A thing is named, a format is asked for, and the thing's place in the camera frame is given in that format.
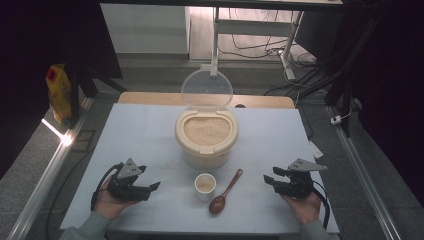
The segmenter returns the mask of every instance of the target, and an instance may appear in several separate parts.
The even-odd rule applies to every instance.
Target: dark background
[[[421,1],[392,1],[348,76],[363,106],[360,121],[421,204],[423,11]],[[13,1],[2,3],[0,17],[3,176],[49,107],[45,75],[52,64],[73,60],[108,77],[121,73],[96,1]],[[343,42],[355,26],[345,19],[341,29]]]
[[[18,0],[0,8],[0,177],[49,108],[45,76],[53,64],[90,66],[122,78],[100,4],[95,0]]]

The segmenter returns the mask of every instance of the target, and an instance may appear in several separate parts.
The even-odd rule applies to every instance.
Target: white table
[[[239,123],[239,138],[228,162],[212,172],[215,195],[224,192],[237,169],[244,170],[217,216],[194,195],[194,179],[202,171],[184,161],[174,136],[181,106],[115,104],[61,228],[80,226],[90,214],[90,199],[98,182],[114,164],[133,158],[146,171],[134,183],[161,181],[146,202],[127,208],[110,230],[134,233],[274,234],[298,232],[289,206],[264,183],[272,167],[287,168],[297,158],[314,162],[304,127],[295,109],[230,108]],[[317,172],[312,178],[322,184]],[[328,232],[339,232],[333,214]]]

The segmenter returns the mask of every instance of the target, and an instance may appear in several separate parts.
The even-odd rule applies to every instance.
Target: sleeve
[[[60,240],[104,239],[110,223],[109,219],[93,211],[80,228],[70,227],[66,229]]]
[[[315,220],[300,227],[300,234],[304,240],[340,240],[339,236],[328,234],[320,220]]]

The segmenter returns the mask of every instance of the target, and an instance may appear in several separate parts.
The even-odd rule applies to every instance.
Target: spoon
[[[227,193],[230,191],[230,189],[234,186],[234,184],[237,182],[237,180],[240,178],[241,174],[243,173],[243,170],[239,169],[234,176],[233,180],[231,180],[230,185],[228,185],[227,190],[225,192],[217,197],[215,197],[212,202],[209,204],[209,212],[213,215],[216,215],[220,213],[224,207],[225,207],[225,197],[227,196]]]

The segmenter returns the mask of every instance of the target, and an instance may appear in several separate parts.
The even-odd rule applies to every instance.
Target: cup
[[[205,202],[210,201],[216,187],[215,178],[209,173],[202,173],[194,181],[194,187],[196,188],[197,198]]]

